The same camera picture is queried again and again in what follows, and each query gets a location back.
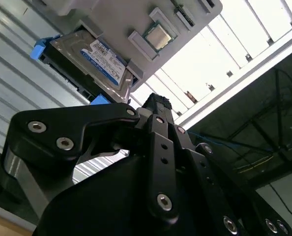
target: processor chip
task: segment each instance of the processor chip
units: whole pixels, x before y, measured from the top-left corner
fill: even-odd
[[[145,38],[158,51],[172,40],[172,37],[159,24],[151,28]]]

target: silver metal plate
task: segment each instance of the silver metal plate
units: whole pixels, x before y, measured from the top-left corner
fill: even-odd
[[[117,86],[103,75],[93,64],[82,54],[82,49],[92,51],[90,44],[96,39],[86,30],[65,35],[51,44],[75,64],[82,72],[90,75],[95,82],[116,102],[127,102],[133,83],[133,75],[126,69]]]

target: ceiling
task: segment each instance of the ceiling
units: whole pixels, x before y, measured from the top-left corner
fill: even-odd
[[[279,71],[283,143],[292,150],[292,54],[274,68],[281,69],[290,76],[289,78],[284,72]],[[254,184],[257,187],[267,184],[267,180],[262,183],[257,181],[260,175],[267,176],[267,173],[281,167],[284,162],[277,154],[250,152],[249,148],[232,144],[230,141],[272,151],[272,147],[250,123],[250,120],[254,120],[276,144],[278,143],[275,78],[274,69],[267,71],[188,130],[193,143],[196,145],[201,142],[209,143],[217,155],[230,163],[233,169],[251,181],[256,181]],[[233,135],[244,124],[247,124],[244,129]],[[228,142],[211,138],[209,135],[227,139]]]

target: mounting hole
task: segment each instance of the mounting hole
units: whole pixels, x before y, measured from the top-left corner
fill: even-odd
[[[168,147],[167,147],[166,145],[164,145],[164,144],[162,144],[161,147],[162,147],[164,150],[167,150],[167,149],[168,149]]]
[[[212,180],[210,177],[207,177],[206,180],[207,180],[207,182],[210,183],[211,185],[214,185],[214,182],[213,182],[213,180]]]
[[[161,158],[161,162],[166,164],[166,165],[168,164],[168,160],[166,158]]]

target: white corrugated wall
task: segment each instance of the white corrugated wall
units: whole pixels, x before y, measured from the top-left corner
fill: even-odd
[[[183,124],[206,100],[241,79],[292,37],[292,0],[221,2],[221,15],[132,93],[134,108],[156,92],[170,99],[174,118]],[[15,113],[88,104],[54,70],[29,58],[37,39],[56,34],[58,30],[31,8],[29,0],[0,0],[0,152]],[[196,104],[185,95],[188,91]],[[81,181],[124,156],[121,152],[83,163],[76,168],[74,180]]]
[[[49,66],[31,60],[37,39],[58,32],[21,0],[0,0],[0,152],[14,114],[24,110],[82,106],[89,102]],[[97,158],[79,166],[81,181],[119,158]]]

